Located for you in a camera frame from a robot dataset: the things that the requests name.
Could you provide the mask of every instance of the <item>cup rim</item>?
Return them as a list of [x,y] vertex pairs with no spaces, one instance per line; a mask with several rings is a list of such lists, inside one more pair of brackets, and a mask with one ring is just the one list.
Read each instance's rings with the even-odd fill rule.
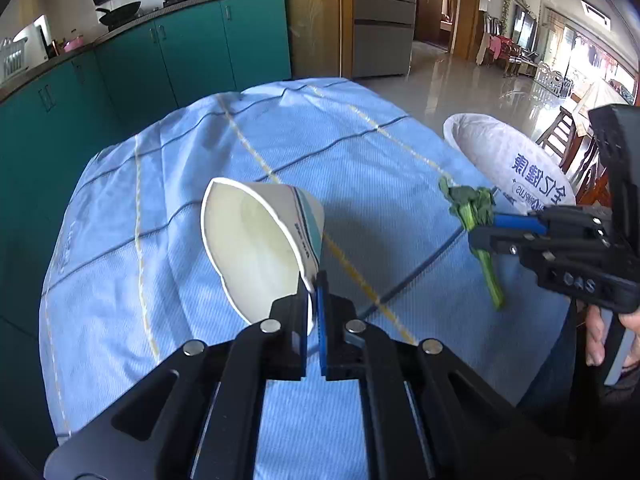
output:
[[[219,177],[214,177],[209,181],[209,185],[207,186],[207,190],[204,193],[204,198],[202,199],[202,207],[200,208],[200,231],[202,233],[202,241],[203,241],[203,245],[205,248],[205,251],[207,251],[207,256],[209,257],[209,261],[211,262],[211,264],[213,265],[213,268],[216,269],[216,272],[218,273],[218,276],[220,277],[220,281],[222,282],[222,288],[225,291],[225,295],[226,298],[229,300],[229,303],[231,303],[231,306],[234,308],[234,310],[238,313],[238,315],[244,320],[244,322],[246,322],[247,324],[251,324],[251,322],[246,318],[246,316],[240,312],[240,309],[238,309],[237,305],[236,305],[236,301],[234,300],[234,298],[232,297],[232,295],[229,293],[228,288],[226,288],[226,282],[225,282],[225,278],[222,275],[222,272],[220,272],[220,269],[218,268],[218,266],[216,265],[216,261],[213,257],[213,254],[211,254],[211,250],[209,249],[209,245],[207,244],[207,235],[205,233],[205,212],[207,209],[207,205],[209,203],[209,195],[211,193],[211,190],[213,189],[213,186],[215,184],[227,184],[228,186],[232,186],[235,187],[236,189],[241,189],[242,191],[244,191],[245,193],[249,194],[253,199],[257,200],[269,213],[269,215],[271,216],[271,218],[273,218],[273,220],[276,222],[276,225],[279,227],[279,229],[282,231],[282,233],[285,235],[285,238],[287,239],[287,242],[289,243],[289,247],[293,250],[293,255],[296,258],[296,263],[298,264],[298,271],[299,274],[302,276],[302,281],[303,283],[305,283],[306,286],[306,290],[311,294],[314,291],[314,288],[312,286],[312,284],[308,281],[306,275],[305,275],[305,267],[302,263],[302,254],[300,253],[300,250],[298,249],[293,236],[289,233],[289,230],[286,228],[284,222],[282,220],[280,220],[280,218],[278,217],[276,211],[273,209],[273,207],[271,207],[271,205],[269,205],[269,203],[267,201],[265,201],[265,199],[263,199],[259,193],[257,193],[256,191],[254,191],[251,187],[248,187],[246,184],[244,184],[243,182],[238,182],[237,180],[233,180],[231,178],[226,178],[223,176],[219,176]],[[287,186],[290,187],[288,184],[279,184],[280,186]]]

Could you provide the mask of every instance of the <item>blue tablecloth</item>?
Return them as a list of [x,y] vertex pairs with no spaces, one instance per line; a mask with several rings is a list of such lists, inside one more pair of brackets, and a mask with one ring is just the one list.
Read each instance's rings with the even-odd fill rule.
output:
[[[40,307],[56,433],[77,431],[184,341],[215,344],[244,327],[200,236],[200,204],[215,176],[277,178],[311,192],[335,242],[322,249],[332,293],[393,338],[442,340],[518,402],[568,301],[537,288],[516,258],[498,258],[507,307],[494,310],[438,190],[442,174],[490,186],[430,129],[336,78],[203,98],[100,152],[66,210]],[[366,478],[357,384],[325,382],[317,341],[314,330],[305,380],[268,384],[257,478]]]

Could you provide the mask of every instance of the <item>human hand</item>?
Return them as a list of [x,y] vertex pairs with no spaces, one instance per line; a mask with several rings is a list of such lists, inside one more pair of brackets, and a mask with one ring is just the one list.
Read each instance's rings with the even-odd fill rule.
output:
[[[640,362],[640,310],[633,314],[620,314],[620,323],[625,328],[636,333],[636,338],[631,346],[629,354],[626,356],[623,368],[631,368]],[[590,305],[587,311],[587,345],[586,359],[587,366],[599,366],[604,361],[604,321],[600,316],[600,309],[595,305]]]

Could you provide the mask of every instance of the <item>kitchen countertop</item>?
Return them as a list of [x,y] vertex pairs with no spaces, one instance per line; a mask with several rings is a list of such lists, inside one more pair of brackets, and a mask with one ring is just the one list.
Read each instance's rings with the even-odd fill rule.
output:
[[155,10],[135,20],[132,20],[129,23],[126,23],[121,27],[118,27],[116,30],[112,30],[107,34],[100,36],[100,38],[97,38],[92,43],[84,44],[83,46],[76,48],[71,52],[65,52],[64,54],[61,54],[60,56],[56,56],[52,59],[49,59],[48,61],[45,61],[44,63],[41,63],[40,65],[35,66],[34,68],[27,69],[21,74],[18,74],[12,77],[8,81],[6,81],[4,84],[0,85],[0,104],[5,99],[7,99],[11,94],[13,94],[15,91],[19,90],[20,88],[27,85],[34,79],[40,77],[41,75],[47,73],[49,70],[56,67],[57,65],[64,63],[65,61],[68,61],[69,59],[72,59],[75,56],[82,54],[83,52],[87,52],[93,49],[94,47],[104,43],[105,41],[112,40],[117,35],[123,32],[126,32],[131,28],[142,25],[143,23],[149,22],[150,20],[154,20],[155,18],[159,18],[160,16],[171,14],[172,12],[176,12],[177,10],[185,9],[187,7],[192,7],[200,4],[205,4],[207,2],[212,2],[212,1],[214,0],[188,0],[186,2],[181,2],[179,4],[175,4],[169,7],[164,7],[162,9]]

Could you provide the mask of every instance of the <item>pink cloth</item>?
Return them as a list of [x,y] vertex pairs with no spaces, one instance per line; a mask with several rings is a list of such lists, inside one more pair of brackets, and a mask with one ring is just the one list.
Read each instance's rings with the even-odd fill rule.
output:
[[500,56],[500,49],[502,48],[502,42],[498,36],[492,36],[489,40],[489,50],[494,53],[494,61]]

